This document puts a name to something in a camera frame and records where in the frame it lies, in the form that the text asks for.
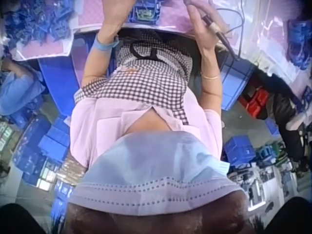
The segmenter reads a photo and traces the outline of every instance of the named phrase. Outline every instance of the blue plastic crate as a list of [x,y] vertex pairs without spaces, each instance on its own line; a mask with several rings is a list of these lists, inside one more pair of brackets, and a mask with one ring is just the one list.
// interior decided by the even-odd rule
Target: blue plastic crate
[[65,133],[54,126],[50,128],[46,135],[63,146],[69,147],[70,145],[69,133]]
[[27,152],[21,156],[13,157],[13,162],[22,172],[33,174],[35,171],[41,171],[46,161],[46,157],[33,152],[26,147]]
[[71,116],[79,89],[71,56],[38,59],[42,75],[59,112]]
[[65,214],[66,214],[66,207],[67,207],[67,202],[62,201],[59,198],[56,198],[53,202],[52,209],[51,209],[52,220],[60,219],[61,221],[63,221]]
[[265,120],[265,123],[266,123],[270,133],[272,134],[272,136],[279,136],[278,126],[276,123],[274,123],[274,121],[272,119],[267,118]]
[[35,146],[39,144],[42,137],[48,132],[51,127],[50,121],[47,117],[40,115],[34,118],[22,136],[23,141],[27,141],[28,146]]
[[38,146],[41,148],[43,155],[58,162],[63,162],[68,152],[68,147],[63,146],[48,136],[43,136]]
[[62,117],[57,117],[56,120],[53,122],[53,126],[69,134],[69,126],[64,123],[64,120],[65,119],[63,119]]
[[55,187],[54,187],[56,196],[62,199],[63,201],[67,201],[70,198],[73,190],[74,190],[73,186],[63,181],[60,181],[59,179],[57,180]]
[[248,136],[233,136],[223,147],[231,166],[249,163],[256,156]]
[[246,135],[233,136],[223,146],[225,153],[228,155],[230,151],[240,146],[252,145],[250,139]]
[[251,77],[255,66],[244,59],[239,61],[227,55],[224,65],[221,69],[223,100],[222,109],[230,110],[243,92]]
[[252,145],[236,147],[227,154],[231,166],[249,163],[255,156],[256,152]]

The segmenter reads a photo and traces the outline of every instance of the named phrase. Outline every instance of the woman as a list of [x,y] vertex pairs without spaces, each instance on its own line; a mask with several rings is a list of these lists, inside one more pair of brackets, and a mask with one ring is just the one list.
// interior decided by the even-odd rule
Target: woman
[[105,19],[86,61],[71,122],[71,152],[84,167],[65,233],[238,233],[250,230],[246,195],[226,174],[222,82],[201,14],[226,25],[206,1],[187,10],[202,55],[198,103],[187,87],[192,59],[155,34],[125,41],[105,77],[116,35],[135,0],[103,0]]
[[3,71],[0,88],[0,115],[9,116],[31,102],[44,90],[40,72],[5,58],[0,62]]

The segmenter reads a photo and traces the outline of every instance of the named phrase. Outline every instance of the wrist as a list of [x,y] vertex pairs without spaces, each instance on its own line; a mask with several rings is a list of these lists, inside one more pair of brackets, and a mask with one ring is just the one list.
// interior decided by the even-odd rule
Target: wrist
[[114,38],[117,35],[118,31],[118,27],[106,25],[104,23],[97,33],[97,39],[101,44],[110,44],[114,42]]
[[219,65],[216,59],[215,51],[206,52],[201,60],[201,71],[204,76],[216,77],[220,75]]

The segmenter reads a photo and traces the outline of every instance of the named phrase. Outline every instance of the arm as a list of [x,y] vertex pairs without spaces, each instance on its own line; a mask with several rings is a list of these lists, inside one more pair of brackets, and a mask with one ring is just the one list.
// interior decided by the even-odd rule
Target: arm
[[[127,20],[136,0],[102,0],[104,22],[97,34],[99,43],[110,44]],[[87,58],[82,86],[90,84],[93,80],[106,75],[111,58],[111,50],[101,51],[95,47]]]
[[195,39],[202,56],[202,94],[200,106],[204,110],[213,110],[221,116],[222,82],[220,70],[215,56],[215,46],[219,41],[214,32],[206,27],[202,17],[209,15],[226,32],[228,26],[217,10],[203,0],[188,0],[187,10],[194,26]]
[[27,68],[12,62],[7,58],[3,60],[1,69],[9,72],[14,72],[15,76],[18,78],[21,78],[24,75],[27,75],[30,78],[34,78],[33,74]]
[[[97,34],[97,39],[101,44],[110,44],[114,41],[114,37],[119,29],[103,24]],[[82,78],[82,86],[86,86],[98,77],[103,77],[107,73],[112,51],[101,51],[92,48],[85,67]]]
[[202,93],[199,104],[204,110],[214,110],[221,116],[222,81],[215,52],[202,58]]

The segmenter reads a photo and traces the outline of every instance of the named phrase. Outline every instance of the face mask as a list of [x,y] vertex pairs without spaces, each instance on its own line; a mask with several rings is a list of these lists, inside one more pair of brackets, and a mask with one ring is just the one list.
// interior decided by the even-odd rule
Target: face mask
[[132,133],[96,160],[69,202],[119,215],[185,212],[242,190],[228,170],[187,132]]

